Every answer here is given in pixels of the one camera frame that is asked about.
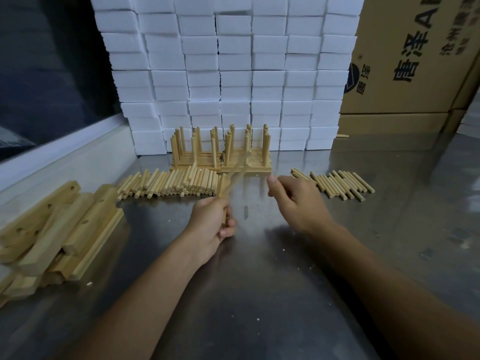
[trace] metal table surface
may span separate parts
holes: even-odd
[[[273,172],[360,174],[376,193],[362,203],[325,196],[333,217],[391,266],[480,321],[480,139],[456,135],[429,150],[375,151],[376,139],[351,138],[353,150],[272,152]],[[143,156],[127,173],[166,170],[170,158]],[[285,224],[267,192],[264,174],[245,175],[233,189],[237,234],[195,274],[153,358],[393,358],[350,287],[314,242]],[[43,359],[72,342],[181,233],[196,200],[123,201],[130,234],[105,259],[108,270],[90,285],[51,286],[0,310],[0,360]]]

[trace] right hand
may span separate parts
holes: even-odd
[[[276,199],[287,223],[307,235],[317,234],[335,222],[315,183],[292,176],[267,177],[268,195]]]

